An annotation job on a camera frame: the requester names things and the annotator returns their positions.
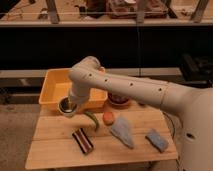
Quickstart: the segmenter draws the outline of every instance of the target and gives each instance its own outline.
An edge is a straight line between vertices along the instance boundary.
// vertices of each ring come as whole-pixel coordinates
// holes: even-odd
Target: wooden table
[[[161,111],[140,106],[132,102],[126,108],[114,108],[108,103],[97,110],[96,117],[100,128],[94,131],[95,124],[84,115],[76,115],[71,119],[41,108],[40,117],[26,161],[26,169],[64,168],[77,166],[96,166],[111,164],[127,164],[147,161],[177,159],[177,150],[170,135],[170,131]],[[124,146],[113,137],[109,128],[103,124],[102,112],[113,111],[115,116],[122,115],[131,125],[134,149]],[[77,143],[71,137],[72,132],[84,128],[94,144],[94,150],[83,155]],[[145,139],[150,129],[156,129],[169,142],[164,153]]]

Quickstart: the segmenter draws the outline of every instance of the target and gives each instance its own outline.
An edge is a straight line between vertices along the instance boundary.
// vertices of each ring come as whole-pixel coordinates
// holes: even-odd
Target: cable
[[[172,118],[165,112],[162,112],[164,116],[167,117],[167,119],[169,119],[170,123],[172,124],[172,139],[174,140],[175,138],[175,134],[176,134],[176,129],[175,129],[175,124],[172,120]],[[177,164],[177,170],[179,170],[179,166],[180,166],[180,162],[178,159],[175,160],[176,164]]]
[[[175,124],[174,124],[172,118],[167,113],[165,113],[165,112],[162,112],[162,113],[164,116],[167,117],[167,119],[169,119],[170,123],[172,124],[172,139],[174,139],[175,134],[176,134]]]
[[[141,55],[141,32],[140,27],[138,26],[138,22],[136,21],[136,29],[137,29],[137,44],[138,44],[138,63],[139,63],[139,77],[142,76],[141,67],[142,67],[142,55]]]

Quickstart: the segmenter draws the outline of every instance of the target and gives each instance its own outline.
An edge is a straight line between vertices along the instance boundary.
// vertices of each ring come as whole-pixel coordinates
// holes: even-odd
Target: dark background
[[[183,53],[213,56],[212,40],[212,26],[0,28],[0,70],[70,67],[88,55],[107,68],[178,67]]]

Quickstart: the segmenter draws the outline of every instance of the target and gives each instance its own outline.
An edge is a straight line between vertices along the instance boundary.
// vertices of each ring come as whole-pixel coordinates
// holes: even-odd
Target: red object
[[[112,125],[115,121],[115,117],[112,112],[104,112],[103,121],[105,125]]]

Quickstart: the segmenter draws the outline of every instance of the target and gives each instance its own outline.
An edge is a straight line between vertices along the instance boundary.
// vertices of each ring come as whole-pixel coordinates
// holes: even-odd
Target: blue sponge
[[[164,152],[169,145],[168,141],[165,138],[163,138],[155,129],[149,131],[148,134],[146,135],[146,138],[161,153]]]

